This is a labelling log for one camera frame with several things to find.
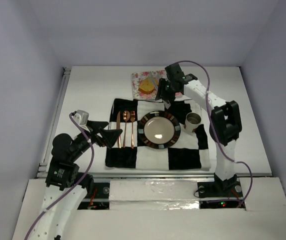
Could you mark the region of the bread slice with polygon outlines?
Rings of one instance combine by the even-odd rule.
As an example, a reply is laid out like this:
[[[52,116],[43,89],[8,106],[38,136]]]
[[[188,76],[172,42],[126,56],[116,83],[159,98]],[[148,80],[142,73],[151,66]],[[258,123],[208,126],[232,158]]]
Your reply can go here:
[[[156,89],[155,78],[148,77],[144,79],[138,87],[138,91],[142,94],[149,95]]]

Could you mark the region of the silver metal tongs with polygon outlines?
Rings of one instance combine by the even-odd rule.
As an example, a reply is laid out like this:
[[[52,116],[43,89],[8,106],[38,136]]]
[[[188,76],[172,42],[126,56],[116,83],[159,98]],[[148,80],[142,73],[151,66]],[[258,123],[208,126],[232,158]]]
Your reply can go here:
[[[156,90],[155,101],[162,100],[164,104],[166,104],[166,108],[169,108],[170,103],[170,90],[169,90],[169,82],[165,78],[160,78],[158,81],[156,78],[152,78],[151,82],[154,85]]]

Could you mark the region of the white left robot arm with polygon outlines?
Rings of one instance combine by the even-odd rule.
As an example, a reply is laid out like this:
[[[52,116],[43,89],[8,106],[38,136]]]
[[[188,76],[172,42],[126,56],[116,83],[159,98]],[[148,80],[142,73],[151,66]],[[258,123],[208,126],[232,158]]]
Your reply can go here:
[[[80,133],[72,138],[67,133],[57,135],[52,142],[52,159],[45,179],[45,192],[39,216],[29,227],[26,240],[63,240],[75,218],[82,200],[94,193],[94,179],[76,164],[87,150],[112,148],[121,129],[107,130],[106,121],[72,120]]]

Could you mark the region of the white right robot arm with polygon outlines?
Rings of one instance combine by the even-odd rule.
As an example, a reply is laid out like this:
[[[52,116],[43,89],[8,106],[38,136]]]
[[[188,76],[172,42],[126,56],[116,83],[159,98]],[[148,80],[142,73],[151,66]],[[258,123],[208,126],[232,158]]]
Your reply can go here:
[[[240,108],[236,101],[226,101],[210,91],[210,75],[204,70],[207,77],[207,85],[204,86],[193,74],[185,74],[181,67],[181,61],[165,67],[166,79],[159,80],[155,99],[162,100],[168,109],[176,99],[176,93],[181,93],[198,103],[207,112],[209,119],[209,133],[216,146],[216,168],[214,172],[214,188],[224,191],[237,181],[235,172],[235,147],[242,122]]]

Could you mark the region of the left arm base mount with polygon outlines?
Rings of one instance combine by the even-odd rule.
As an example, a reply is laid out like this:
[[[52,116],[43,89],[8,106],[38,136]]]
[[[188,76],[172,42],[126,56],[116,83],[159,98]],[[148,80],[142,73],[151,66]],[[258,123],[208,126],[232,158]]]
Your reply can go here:
[[[88,174],[80,183],[85,187],[87,194],[78,206],[78,210],[108,210],[110,208],[110,182],[96,181]]]

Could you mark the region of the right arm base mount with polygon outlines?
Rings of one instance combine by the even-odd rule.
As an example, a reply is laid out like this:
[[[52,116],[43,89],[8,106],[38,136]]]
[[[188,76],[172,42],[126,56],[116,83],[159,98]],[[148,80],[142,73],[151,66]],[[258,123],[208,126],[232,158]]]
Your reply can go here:
[[[236,175],[227,180],[214,175],[214,181],[198,182],[194,196],[199,200],[200,209],[246,208],[241,182]]]

